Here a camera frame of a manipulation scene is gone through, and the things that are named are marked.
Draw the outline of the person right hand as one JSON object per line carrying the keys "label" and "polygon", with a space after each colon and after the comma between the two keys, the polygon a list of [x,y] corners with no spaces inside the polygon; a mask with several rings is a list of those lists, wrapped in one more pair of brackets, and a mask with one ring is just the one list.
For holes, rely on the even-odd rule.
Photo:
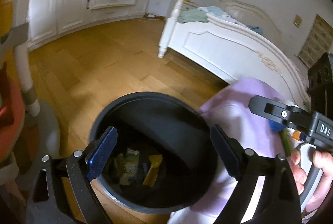
{"label": "person right hand", "polygon": [[[299,151],[294,149],[291,153],[289,163],[296,183],[297,191],[299,194],[302,194],[304,190],[304,183],[307,180],[307,175],[299,166],[300,160],[301,156]],[[313,155],[313,164],[315,167],[323,171],[323,175],[317,189],[307,203],[303,211],[303,215],[310,214],[320,207],[332,185],[332,155],[328,152],[315,151]]]}

